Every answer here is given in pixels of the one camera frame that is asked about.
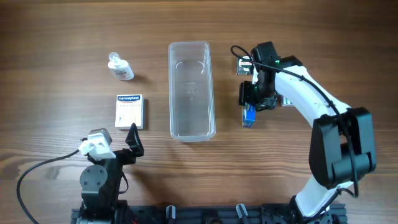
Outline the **blue Vicks lozenge box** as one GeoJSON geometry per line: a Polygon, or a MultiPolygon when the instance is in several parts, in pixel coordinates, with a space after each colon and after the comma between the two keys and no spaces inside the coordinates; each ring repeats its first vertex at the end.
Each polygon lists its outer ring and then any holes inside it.
{"type": "Polygon", "coordinates": [[[244,128],[251,128],[256,120],[256,108],[254,105],[246,103],[243,106],[242,123],[244,128]]]}

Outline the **white blue medicine box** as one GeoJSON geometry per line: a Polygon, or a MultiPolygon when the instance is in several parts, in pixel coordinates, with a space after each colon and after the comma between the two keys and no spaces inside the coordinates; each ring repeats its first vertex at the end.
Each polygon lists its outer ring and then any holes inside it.
{"type": "Polygon", "coordinates": [[[281,106],[287,107],[287,106],[294,106],[294,104],[287,99],[285,96],[280,96],[280,103],[281,106]]]}

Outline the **green Zam-Buk ointment box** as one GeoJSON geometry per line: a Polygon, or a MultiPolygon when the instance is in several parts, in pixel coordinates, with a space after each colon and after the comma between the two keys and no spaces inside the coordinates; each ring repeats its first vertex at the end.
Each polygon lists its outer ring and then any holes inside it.
{"type": "Polygon", "coordinates": [[[237,75],[253,75],[254,66],[252,63],[248,62],[250,58],[246,55],[237,59],[236,74],[237,75]]]}

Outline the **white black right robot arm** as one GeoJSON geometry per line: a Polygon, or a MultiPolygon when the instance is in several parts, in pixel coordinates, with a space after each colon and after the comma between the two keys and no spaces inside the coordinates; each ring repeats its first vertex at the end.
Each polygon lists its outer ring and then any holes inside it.
{"type": "Polygon", "coordinates": [[[333,201],[342,192],[358,197],[359,181],[376,168],[370,112],[336,99],[297,57],[280,57],[272,42],[258,44],[244,54],[253,80],[240,84],[239,104],[245,110],[273,110],[282,95],[312,128],[308,156],[312,175],[292,197],[287,209],[289,220],[309,223],[329,215],[333,201]]]}

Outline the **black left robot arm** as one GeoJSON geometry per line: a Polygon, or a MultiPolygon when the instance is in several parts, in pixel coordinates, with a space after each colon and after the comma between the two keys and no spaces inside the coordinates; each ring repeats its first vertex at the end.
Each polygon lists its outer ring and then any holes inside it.
{"type": "Polygon", "coordinates": [[[118,199],[125,191],[120,189],[127,180],[123,167],[135,164],[144,155],[144,148],[133,123],[127,134],[127,148],[112,151],[111,136],[107,129],[92,130],[82,140],[78,150],[93,164],[80,176],[81,207],[71,215],[71,223],[138,223],[126,200],[118,199]]]}

